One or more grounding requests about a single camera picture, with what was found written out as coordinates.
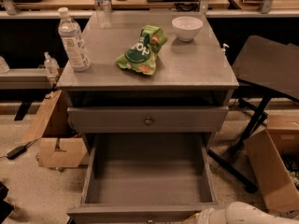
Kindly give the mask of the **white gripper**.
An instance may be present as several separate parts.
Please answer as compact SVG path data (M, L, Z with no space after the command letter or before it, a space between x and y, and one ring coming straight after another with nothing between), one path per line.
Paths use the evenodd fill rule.
M195 213L186 219L186 224L210 224L210 215L212 212L213 209L207 209Z

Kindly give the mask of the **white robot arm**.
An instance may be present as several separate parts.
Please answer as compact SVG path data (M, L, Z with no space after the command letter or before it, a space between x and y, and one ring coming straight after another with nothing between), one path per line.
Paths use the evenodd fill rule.
M299 224L299 220L272 216L250 204L233 202L223 209L202 210L181 224Z

